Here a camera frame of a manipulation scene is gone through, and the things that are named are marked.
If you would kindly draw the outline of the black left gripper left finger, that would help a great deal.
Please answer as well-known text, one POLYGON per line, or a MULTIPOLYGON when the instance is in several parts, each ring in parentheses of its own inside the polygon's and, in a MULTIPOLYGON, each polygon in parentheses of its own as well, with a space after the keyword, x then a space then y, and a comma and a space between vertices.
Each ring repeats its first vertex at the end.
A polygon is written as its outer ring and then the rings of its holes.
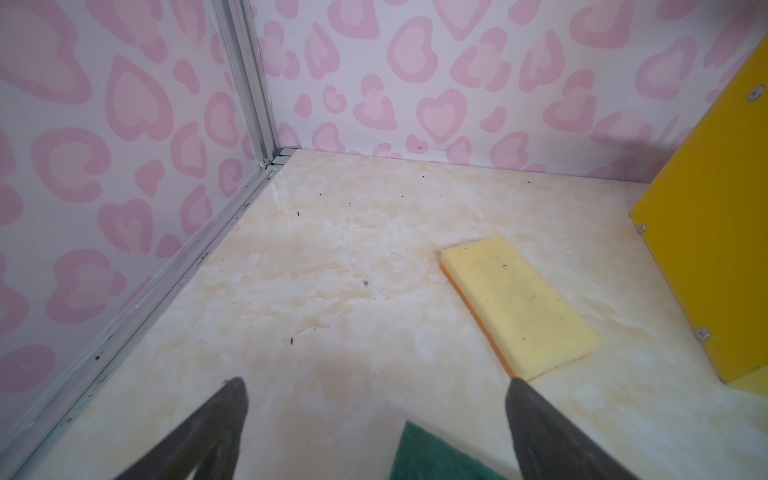
POLYGON ((120 479, 231 479, 240 453, 249 407, 246 385, 235 377, 143 457, 120 479))

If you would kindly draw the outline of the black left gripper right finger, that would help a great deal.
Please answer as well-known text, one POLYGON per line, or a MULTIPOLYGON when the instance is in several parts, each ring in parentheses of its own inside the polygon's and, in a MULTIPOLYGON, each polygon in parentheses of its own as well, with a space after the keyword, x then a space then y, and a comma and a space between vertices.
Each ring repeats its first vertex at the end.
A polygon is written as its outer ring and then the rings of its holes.
POLYGON ((637 479, 526 381, 511 380, 505 411, 525 480, 637 479))

